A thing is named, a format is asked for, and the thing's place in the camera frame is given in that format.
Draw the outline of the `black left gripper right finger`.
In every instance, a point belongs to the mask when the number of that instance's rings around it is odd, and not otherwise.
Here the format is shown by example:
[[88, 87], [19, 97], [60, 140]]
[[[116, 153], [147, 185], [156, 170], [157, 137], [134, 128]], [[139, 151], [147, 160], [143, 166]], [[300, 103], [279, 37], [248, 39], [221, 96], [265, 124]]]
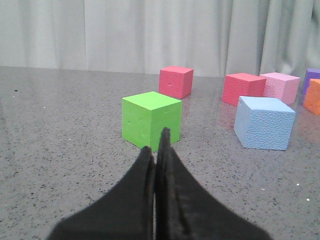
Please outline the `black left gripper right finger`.
[[161, 133], [157, 154], [156, 239], [269, 240], [260, 227], [238, 216], [211, 196], [192, 176]]

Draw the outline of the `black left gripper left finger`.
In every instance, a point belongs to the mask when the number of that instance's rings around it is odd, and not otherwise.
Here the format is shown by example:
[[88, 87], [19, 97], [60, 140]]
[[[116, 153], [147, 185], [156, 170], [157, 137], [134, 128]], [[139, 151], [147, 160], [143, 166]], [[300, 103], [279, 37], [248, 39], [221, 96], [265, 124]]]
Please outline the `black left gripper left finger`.
[[60, 221], [49, 240], [151, 240], [156, 165], [141, 149], [123, 178], [103, 197]]

